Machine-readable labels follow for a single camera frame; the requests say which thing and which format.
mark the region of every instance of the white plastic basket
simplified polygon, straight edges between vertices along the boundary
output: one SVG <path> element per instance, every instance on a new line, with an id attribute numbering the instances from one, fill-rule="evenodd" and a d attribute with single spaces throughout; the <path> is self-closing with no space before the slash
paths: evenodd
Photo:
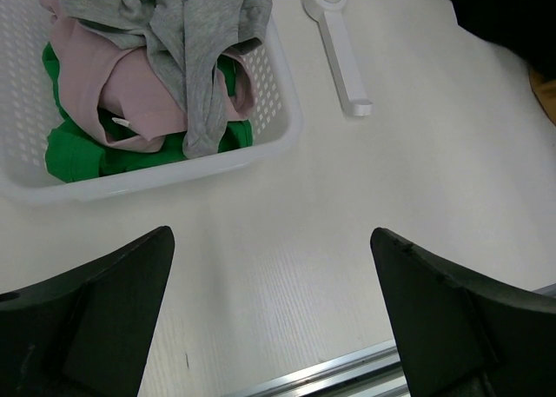
<path id="1" fill-rule="evenodd" d="M 87 201 L 185 182 L 280 154 L 301 133 L 301 107 L 271 19 L 265 46 L 246 56 L 258 93 L 249 119 L 253 147 L 84 182 L 60 182 L 44 165 L 46 138 L 62 121 L 41 62 L 49 14 L 38 0 L 0 0 L 0 21 L 0 193 L 18 201 Z"/>

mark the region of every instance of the gray t-shirt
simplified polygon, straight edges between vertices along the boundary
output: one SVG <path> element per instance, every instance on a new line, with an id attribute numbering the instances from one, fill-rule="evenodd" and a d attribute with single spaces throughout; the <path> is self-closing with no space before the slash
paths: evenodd
<path id="1" fill-rule="evenodd" d="M 218 56 L 262 44 L 272 0 L 61 0 L 69 17 L 120 49 L 146 46 L 153 71 L 188 112 L 187 158 L 218 152 L 228 122 Z"/>

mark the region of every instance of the pink cloth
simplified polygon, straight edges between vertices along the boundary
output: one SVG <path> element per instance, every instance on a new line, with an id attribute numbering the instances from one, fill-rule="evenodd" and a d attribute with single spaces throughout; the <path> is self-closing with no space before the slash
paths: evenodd
<path id="1" fill-rule="evenodd" d="M 50 44 L 60 61 L 60 103 L 84 132 L 107 147 L 157 152 L 166 135 L 187 130 L 187 114 L 150 68 L 145 48 L 120 50 L 66 17 L 58 0 L 40 4 L 53 13 Z M 230 49 L 224 55 L 238 63 L 236 95 L 226 103 L 228 120 L 242 121 L 255 105 L 253 80 L 237 52 Z M 216 77 L 226 89 L 220 70 Z M 99 122 L 99 107 L 124 118 L 138 135 L 114 140 Z"/>

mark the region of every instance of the white tabletop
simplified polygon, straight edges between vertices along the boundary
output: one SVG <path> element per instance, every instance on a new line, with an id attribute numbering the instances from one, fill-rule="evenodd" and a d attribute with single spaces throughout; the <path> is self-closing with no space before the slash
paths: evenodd
<path id="1" fill-rule="evenodd" d="M 513 285 L 556 282 L 556 128 L 524 64 L 447 0 L 350 0 L 373 115 L 341 113 L 301 0 L 274 16 L 306 119 L 247 169 L 104 201 L 0 200 L 0 290 L 169 225 L 176 252 L 141 396 L 216 396 L 392 338 L 378 226 Z"/>

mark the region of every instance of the white lamp base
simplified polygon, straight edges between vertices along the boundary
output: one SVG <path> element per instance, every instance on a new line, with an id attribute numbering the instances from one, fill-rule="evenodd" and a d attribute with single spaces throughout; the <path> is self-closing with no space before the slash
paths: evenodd
<path id="1" fill-rule="evenodd" d="M 342 11 L 348 0 L 303 0 L 305 11 L 319 23 L 341 106 L 349 116 L 369 116 L 367 96 L 355 61 Z"/>

